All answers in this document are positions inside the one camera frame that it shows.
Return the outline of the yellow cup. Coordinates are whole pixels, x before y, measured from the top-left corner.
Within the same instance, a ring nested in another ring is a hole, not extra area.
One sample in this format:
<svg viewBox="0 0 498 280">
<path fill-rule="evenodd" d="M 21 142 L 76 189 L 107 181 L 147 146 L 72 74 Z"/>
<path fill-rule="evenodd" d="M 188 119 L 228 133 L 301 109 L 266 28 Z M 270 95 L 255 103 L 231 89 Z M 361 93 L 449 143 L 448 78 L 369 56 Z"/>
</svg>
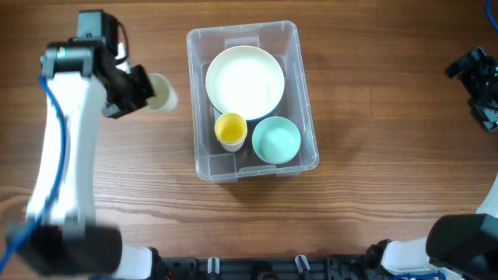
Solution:
<svg viewBox="0 0 498 280">
<path fill-rule="evenodd" d="M 217 118 L 214 132 L 220 142 L 234 144 L 245 138 L 247 122 L 239 114 L 225 113 Z"/>
</svg>

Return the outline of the dark blue large bowl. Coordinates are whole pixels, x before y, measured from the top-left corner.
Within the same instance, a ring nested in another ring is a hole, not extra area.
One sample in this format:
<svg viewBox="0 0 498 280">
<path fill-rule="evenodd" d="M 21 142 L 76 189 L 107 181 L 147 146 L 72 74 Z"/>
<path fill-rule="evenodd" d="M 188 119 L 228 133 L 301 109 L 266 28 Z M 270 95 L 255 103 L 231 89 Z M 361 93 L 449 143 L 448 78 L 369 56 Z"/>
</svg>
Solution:
<svg viewBox="0 0 498 280">
<path fill-rule="evenodd" d="M 249 113 L 248 111 L 244 110 L 221 110 L 212 103 L 210 105 L 212 106 L 212 110 L 215 114 L 221 115 L 224 113 L 236 113 L 239 114 L 247 123 L 256 123 L 259 121 L 264 120 L 267 117 L 273 117 L 277 114 L 277 111 L 280 109 L 280 107 L 285 103 L 284 99 L 281 99 L 269 112 L 266 114 L 263 114 L 261 112 L 257 112 L 256 114 Z"/>
</svg>

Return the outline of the pink cup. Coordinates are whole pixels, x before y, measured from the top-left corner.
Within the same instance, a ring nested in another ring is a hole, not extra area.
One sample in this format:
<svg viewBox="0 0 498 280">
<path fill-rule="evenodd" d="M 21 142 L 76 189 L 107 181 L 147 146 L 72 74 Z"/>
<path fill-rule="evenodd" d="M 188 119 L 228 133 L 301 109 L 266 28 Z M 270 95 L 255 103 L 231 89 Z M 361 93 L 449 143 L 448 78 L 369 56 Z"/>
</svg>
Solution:
<svg viewBox="0 0 498 280">
<path fill-rule="evenodd" d="M 237 152 L 242 148 L 244 145 L 244 141 L 237 142 L 237 143 L 225 143 L 225 142 L 220 142 L 219 143 L 227 152 Z"/>
</svg>

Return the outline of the cream white cup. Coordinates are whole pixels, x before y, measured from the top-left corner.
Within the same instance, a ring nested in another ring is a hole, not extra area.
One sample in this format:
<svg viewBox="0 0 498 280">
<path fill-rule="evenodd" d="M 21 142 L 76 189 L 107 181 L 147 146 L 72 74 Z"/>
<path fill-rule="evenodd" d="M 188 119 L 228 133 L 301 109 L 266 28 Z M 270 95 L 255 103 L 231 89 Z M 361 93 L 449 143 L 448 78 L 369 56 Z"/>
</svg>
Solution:
<svg viewBox="0 0 498 280">
<path fill-rule="evenodd" d="M 159 73 L 149 73 L 148 79 L 154 91 L 154 96 L 146 100 L 147 111 L 172 112 L 178 105 L 178 96 L 170 81 Z"/>
</svg>

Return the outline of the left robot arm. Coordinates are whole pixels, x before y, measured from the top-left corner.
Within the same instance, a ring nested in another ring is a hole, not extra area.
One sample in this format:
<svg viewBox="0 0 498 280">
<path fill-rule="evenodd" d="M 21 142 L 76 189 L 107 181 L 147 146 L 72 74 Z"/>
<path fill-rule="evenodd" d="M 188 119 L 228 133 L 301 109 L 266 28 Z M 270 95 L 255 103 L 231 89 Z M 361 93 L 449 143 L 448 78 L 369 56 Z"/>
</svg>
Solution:
<svg viewBox="0 0 498 280">
<path fill-rule="evenodd" d="M 154 90 L 141 65 L 124 70 L 124 26 L 102 10 L 81 11 L 75 37 L 51 42 L 39 83 L 47 97 L 40 169 L 23 223 L 6 232 L 1 263 L 20 256 L 38 274 L 91 279 L 151 279 L 152 250 L 127 245 L 96 222 L 93 170 L 100 120 L 146 106 Z"/>
</svg>

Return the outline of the cream large bowl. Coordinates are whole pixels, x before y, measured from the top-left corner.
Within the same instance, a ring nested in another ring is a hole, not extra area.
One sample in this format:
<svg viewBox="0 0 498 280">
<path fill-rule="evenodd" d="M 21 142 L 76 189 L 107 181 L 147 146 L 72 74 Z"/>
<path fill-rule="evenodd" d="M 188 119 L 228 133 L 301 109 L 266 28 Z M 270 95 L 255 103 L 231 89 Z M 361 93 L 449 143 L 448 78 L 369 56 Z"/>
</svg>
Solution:
<svg viewBox="0 0 498 280">
<path fill-rule="evenodd" d="M 231 47 L 209 65 L 205 91 L 221 114 L 236 113 L 248 122 L 272 114 L 285 91 L 285 76 L 267 51 L 248 45 Z"/>
</svg>

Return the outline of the mint green bowl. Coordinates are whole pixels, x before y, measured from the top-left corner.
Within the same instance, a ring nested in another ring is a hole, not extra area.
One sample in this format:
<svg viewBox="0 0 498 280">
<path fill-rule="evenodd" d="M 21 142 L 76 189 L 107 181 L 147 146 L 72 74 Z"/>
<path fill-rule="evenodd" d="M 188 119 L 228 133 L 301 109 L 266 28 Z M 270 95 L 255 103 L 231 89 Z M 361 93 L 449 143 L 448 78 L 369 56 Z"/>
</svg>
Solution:
<svg viewBox="0 0 498 280">
<path fill-rule="evenodd" d="M 291 161 L 300 150 L 298 127 L 284 117 L 267 117 L 254 128 L 251 143 L 256 155 L 264 162 L 279 165 Z"/>
</svg>

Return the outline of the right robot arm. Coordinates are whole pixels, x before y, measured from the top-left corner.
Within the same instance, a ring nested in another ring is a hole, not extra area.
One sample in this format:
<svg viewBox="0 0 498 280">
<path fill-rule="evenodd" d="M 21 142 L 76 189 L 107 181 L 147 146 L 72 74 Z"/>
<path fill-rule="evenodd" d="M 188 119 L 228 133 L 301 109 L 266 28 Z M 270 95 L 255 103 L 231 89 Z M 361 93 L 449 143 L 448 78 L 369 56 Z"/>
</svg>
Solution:
<svg viewBox="0 0 498 280">
<path fill-rule="evenodd" d="M 480 47 L 447 67 L 467 89 L 471 113 L 487 132 L 497 130 L 497 60 Z M 383 240 L 362 259 L 370 279 L 495 279 L 497 277 L 497 186 L 473 214 L 445 215 L 429 235 Z"/>
</svg>

